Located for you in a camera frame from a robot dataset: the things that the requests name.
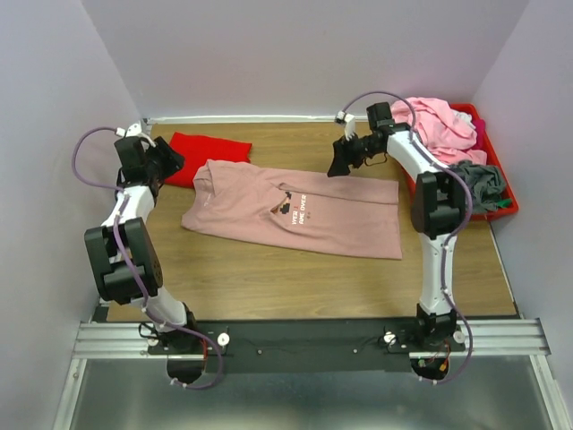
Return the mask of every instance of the red plastic bin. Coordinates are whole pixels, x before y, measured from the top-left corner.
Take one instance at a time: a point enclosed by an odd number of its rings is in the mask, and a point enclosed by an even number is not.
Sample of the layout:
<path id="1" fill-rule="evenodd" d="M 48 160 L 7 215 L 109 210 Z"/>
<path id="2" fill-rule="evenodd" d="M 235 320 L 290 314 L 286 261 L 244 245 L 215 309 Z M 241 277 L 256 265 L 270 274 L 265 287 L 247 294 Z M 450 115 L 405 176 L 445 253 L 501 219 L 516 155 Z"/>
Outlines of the red plastic bin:
<path id="1" fill-rule="evenodd" d="M 480 116 L 478 115 L 475 106 L 470 103 L 458 103 L 458 104 L 451 103 L 450 106 L 452 109 L 456 109 L 460 112 L 466 112 L 467 114 L 470 114 L 474 119 L 480 119 Z M 483 150 L 487 154 L 487 164 L 494 165 L 500 168 L 501 174 L 503 175 L 505 182 L 508 184 L 505 191 L 501 194 L 501 197 L 503 199 L 511 199 L 511 204 L 507 208 L 497 209 L 495 212 L 487 212 L 487 213 L 472 215 L 472 220 L 485 219 L 488 221 L 493 221 L 494 219 L 498 219 L 501 217 L 505 217 L 507 215 L 511 215 L 512 213 L 516 213 L 517 211 L 519 211 L 519 205 L 517 204 L 516 196 L 513 194 L 513 191 L 511 190 L 511 186 L 509 186 L 508 178 L 505 176 L 505 172 L 503 171 L 503 167 L 501 166 L 500 161 L 498 160 L 498 156 L 495 154 L 495 150 L 493 150 L 493 146 L 492 143 L 490 142 L 490 138 L 487 136 L 487 132 L 484 133 L 483 136 Z M 415 181 L 410 177 L 410 175 L 407 174 L 406 171 L 404 171 L 404 174 L 406 175 L 406 183 L 408 185 L 410 197 L 414 198 Z"/>

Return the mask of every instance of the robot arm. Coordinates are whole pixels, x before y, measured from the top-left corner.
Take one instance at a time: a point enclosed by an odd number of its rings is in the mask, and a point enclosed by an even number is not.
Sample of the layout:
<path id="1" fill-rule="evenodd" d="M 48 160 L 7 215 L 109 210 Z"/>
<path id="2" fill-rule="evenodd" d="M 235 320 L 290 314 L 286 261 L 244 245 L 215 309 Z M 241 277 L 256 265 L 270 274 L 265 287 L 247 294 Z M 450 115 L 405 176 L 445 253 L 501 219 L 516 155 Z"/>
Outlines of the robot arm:
<path id="1" fill-rule="evenodd" d="M 195 330 L 192 313 L 163 287 L 161 265 L 145 227 L 147 217 L 155 208 L 159 188 L 167 177 L 183 167 L 183 157 L 171 150 L 163 139 L 150 141 L 140 135 L 125 136 L 115 143 L 115 148 L 122 161 L 123 182 L 119 185 L 123 190 L 117 193 L 109 217 L 100 227 L 91 228 L 84 235 L 98 292 L 104 300 L 140 309 L 146 306 L 161 321 Z M 113 226 L 118 214 L 120 237 L 149 292 L 147 300 L 114 238 Z M 173 330 L 165 324 L 155 324 L 155 328 L 164 333 Z"/>
<path id="2" fill-rule="evenodd" d="M 366 158 L 387 153 L 416 181 L 411 220 L 423 252 L 422 295 L 416 313 L 422 329 L 419 337 L 423 341 L 443 340 L 457 327 L 457 313 L 451 306 L 457 239 L 452 233 L 466 215 L 464 190 L 440 169 L 448 167 L 426 150 L 408 124 L 394 122 L 388 103 L 372 105 L 367 112 L 372 134 L 362 138 L 355 134 L 354 117 L 338 113 L 336 122 L 345 126 L 345 136 L 333 143 L 334 159 L 328 176 L 348 175 L 348 166 L 359 168 Z"/>

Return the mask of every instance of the metal base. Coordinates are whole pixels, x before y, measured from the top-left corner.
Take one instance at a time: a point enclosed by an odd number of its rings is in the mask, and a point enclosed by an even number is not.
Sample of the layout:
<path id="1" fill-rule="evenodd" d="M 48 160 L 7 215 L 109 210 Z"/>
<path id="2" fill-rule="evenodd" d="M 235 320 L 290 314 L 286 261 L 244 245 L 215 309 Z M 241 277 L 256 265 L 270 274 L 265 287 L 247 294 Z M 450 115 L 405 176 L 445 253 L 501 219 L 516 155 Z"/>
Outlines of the metal base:
<path id="1" fill-rule="evenodd" d="M 198 330 L 201 333 L 204 333 L 208 338 L 213 340 L 217 343 L 218 336 L 221 333 L 228 333 L 228 327 L 225 324 L 218 324 L 218 323 L 209 323 L 209 322 L 202 322 L 197 324 L 197 327 L 193 327 L 194 330 Z M 203 346 L 199 341 L 196 342 L 183 342 L 185 338 L 189 339 L 189 335 L 186 333 L 182 333 L 180 331 L 170 331 L 168 333 L 160 333 L 160 336 L 176 334 L 178 336 L 178 341 L 174 343 L 164 343 L 161 338 L 159 338 L 156 342 L 149 342 L 148 341 L 148 354 L 152 356 L 185 356 L 185 355 L 202 355 L 203 353 Z M 221 352 L 225 354 L 227 352 L 226 346 L 220 346 Z M 213 351 L 212 347 L 207 347 L 207 354 L 208 356 L 215 356 L 215 351 Z"/>
<path id="2" fill-rule="evenodd" d="M 419 329 L 417 330 L 413 327 L 412 322 L 390 322 L 384 327 L 382 340 L 390 354 L 438 352 L 443 342 L 448 342 L 449 348 L 453 352 L 466 350 L 464 341 L 458 342 L 453 335 L 441 334 L 424 338 L 419 335 L 419 331 Z M 462 338 L 465 337 L 460 327 L 455 324 L 454 329 L 451 331 L 459 333 Z"/>
<path id="3" fill-rule="evenodd" d="M 226 373 L 407 372 L 410 371 L 410 359 L 435 355 L 433 351 L 414 351 L 410 347 L 400 347 L 407 352 L 401 354 L 381 348 L 379 340 L 381 336 L 383 340 L 385 329 L 407 320 L 411 319 L 225 321 L 200 322 L 199 325 L 208 328 L 213 338 L 222 331 L 228 333 L 230 341 L 224 351 Z M 147 341 L 139 337 L 138 326 L 138 323 L 93 322 L 80 326 L 54 428 L 70 428 L 87 360 L 203 359 L 202 353 L 150 354 Z M 470 320 L 470 326 L 474 334 L 475 356 L 531 357 L 554 428 L 569 428 L 567 411 L 560 401 L 559 389 L 545 358 L 550 350 L 539 321 Z M 467 344 L 468 333 L 464 327 L 461 331 Z M 451 353 L 454 357 L 465 354 L 465 351 L 455 350 Z"/>

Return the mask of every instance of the wooden table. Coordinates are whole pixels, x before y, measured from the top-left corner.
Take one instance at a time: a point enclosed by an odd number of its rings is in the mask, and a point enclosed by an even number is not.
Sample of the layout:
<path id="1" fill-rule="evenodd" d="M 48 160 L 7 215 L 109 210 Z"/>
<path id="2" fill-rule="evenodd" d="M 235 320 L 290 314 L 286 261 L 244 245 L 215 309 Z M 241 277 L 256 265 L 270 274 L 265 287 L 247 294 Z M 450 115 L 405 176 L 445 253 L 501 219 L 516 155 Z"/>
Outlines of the wooden table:
<path id="1" fill-rule="evenodd" d="M 168 142 L 175 131 L 252 142 L 251 160 L 260 167 L 326 172 L 332 160 L 332 142 L 342 129 L 328 123 L 153 127 L 153 135 Z M 367 133 L 366 125 L 359 124 L 358 132 Z M 402 261 L 314 254 L 194 233 L 180 227 L 194 190 L 164 186 L 148 229 L 165 286 L 199 319 L 414 315 L 422 289 L 422 254 L 409 220 L 404 174 L 389 159 L 386 164 L 355 170 L 353 175 L 399 181 Z M 465 314 L 515 314 L 485 221 L 472 222 L 460 234 L 453 276 L 454 297 Z M 112 304 L 108 320 L 139 321 L 141 313 Z"/>

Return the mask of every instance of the lavender wall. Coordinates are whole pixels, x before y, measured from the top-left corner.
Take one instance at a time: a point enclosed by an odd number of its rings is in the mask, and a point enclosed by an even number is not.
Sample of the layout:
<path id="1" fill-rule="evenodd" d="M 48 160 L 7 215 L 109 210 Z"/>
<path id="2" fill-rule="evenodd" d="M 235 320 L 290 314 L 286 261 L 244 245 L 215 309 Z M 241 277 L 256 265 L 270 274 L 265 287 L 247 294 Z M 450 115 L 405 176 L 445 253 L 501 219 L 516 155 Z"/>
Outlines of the lavender wall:
<path id="1" fill-rule="evenodd" d="M 468 101 L 527 4 L 82 1 L 144 116 L 333 115 L 372 89 Z"/>
<path id="2" fill-rule="evenodd" d="M 494 224 L 519 308 L 541 317 L 573 409 L 573 2 L 532 0 L 475 95 L 521 211 Z"/>
<path id="3" fill-rule="evenodd" d="M 97 300 L 83 232 L 113 201 L 75 180 L 70 155 L 87 129 L 139 115 L 78 0 L 2 2 L 0 58 L 0 427 L 45 430 Z M 86 175 L 115 180 L 112 144 L 89 142 Z"/>

